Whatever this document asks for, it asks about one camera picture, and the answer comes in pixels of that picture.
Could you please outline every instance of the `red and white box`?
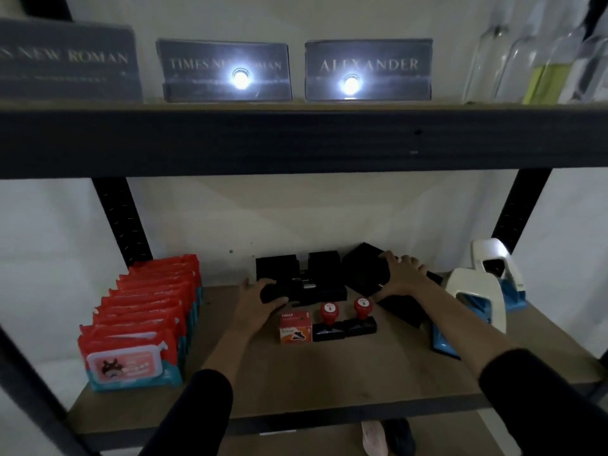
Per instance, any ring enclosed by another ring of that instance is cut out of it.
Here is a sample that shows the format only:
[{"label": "red and white box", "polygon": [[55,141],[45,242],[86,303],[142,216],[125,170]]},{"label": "red and white box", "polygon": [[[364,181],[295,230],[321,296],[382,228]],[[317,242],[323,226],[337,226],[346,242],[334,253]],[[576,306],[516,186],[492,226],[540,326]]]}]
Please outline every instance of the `red and white box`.
[{"label": "red and white box", "polygon": [[278,322],[281,344],[299,344],[313,341],[313,321],[306,311],[281,314]]}]

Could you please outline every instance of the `hand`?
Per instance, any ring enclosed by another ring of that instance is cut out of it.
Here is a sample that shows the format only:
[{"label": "hand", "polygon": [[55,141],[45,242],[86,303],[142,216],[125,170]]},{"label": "hand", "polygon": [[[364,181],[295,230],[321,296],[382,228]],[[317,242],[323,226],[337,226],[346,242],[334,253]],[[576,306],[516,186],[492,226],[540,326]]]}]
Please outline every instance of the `hand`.
[{"label": "hand", "polygon": [[416,258],[406,254],[399,262],[392,251],[385,251],[378,257],[387,260],[390,280],[383,289],[371,296],[370,299],[375,303],[393,295],[412,296],[420,286],[430,282],[426,276],[426,266],[420,265]]},{"label": "hand", "polygon": [[272,312],[287,303],[289,298],[280,297],[268,304],[262,304],[260,292],[263,287],[271,283],[277,282],[269,278],[261,278],[250,287],[249,279],[246,278],[241,283],[238,289],[238,304],[232,320],[233,329],[247,337],[252,337],[261,329]]}]

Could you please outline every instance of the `sign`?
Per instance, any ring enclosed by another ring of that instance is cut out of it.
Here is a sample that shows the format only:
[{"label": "sign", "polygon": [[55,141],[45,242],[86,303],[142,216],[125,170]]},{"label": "sign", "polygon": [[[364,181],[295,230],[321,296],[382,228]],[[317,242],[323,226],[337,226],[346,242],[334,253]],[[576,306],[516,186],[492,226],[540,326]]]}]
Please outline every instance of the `sign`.
[{"label": "sign", "polygon": [[0,19],[0,98],[141,101],[133,30]]},{"label": "sign", "polygon": [[285,44],[159,39],[156,49],[167,102],[291,101]]},{"label": "sign", "polygon": [[422,101],[431,95],[433,40],[306,43],[306,99]]}]

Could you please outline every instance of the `glass bottle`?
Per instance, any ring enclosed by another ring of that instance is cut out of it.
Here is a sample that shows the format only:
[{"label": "glass bottle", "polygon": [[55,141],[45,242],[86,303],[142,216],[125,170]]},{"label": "glass bottle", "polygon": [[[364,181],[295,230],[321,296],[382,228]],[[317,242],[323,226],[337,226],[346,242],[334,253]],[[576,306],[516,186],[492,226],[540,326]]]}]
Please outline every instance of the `glass bottle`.
[{"label": "glass bottle", "polygon": [[538,33],[546,6],[547,0],[539,0],[536,3],[521,35],[511,46],[505,68],[498,82],[494,101],[517,103],[523,101],[532,75],[532,65],[539,48]]},{"label": "glass bottle", "polygon": [[560,104],[588,103],[608,99],[608,9],[599,18],[572,64],[559,97]]},{"label": "glass bottle", "polygon": [[509,22],[515,0],[500,0],[490,16],[490,26],[475,47],[463,102],[490,102],[496,93],[511,43]]},{"label": "glass bottle", "polygon": [[546,60],[537,62],[532,70],[524,104],[557,104],[570,75],[572,64],[585,37],[585,19],[589,0],[573,0],[566,9],[555,38],[546,50]]}]

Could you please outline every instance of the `cartoon character graphic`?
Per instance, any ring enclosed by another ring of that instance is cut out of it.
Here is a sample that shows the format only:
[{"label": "cartoon character graphic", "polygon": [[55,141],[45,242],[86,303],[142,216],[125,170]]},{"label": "cartoon character graphic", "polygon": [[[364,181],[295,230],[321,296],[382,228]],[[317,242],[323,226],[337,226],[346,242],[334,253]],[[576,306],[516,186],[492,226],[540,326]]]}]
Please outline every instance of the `cartoon character graphic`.
[{"label": "cartoon character graphic", "polygon": [[103,360],[102,374],[105,377],[117,377],[123,375],[122,365],[118,363],[118,359],[114,359],[113,362],[107,362]]}]

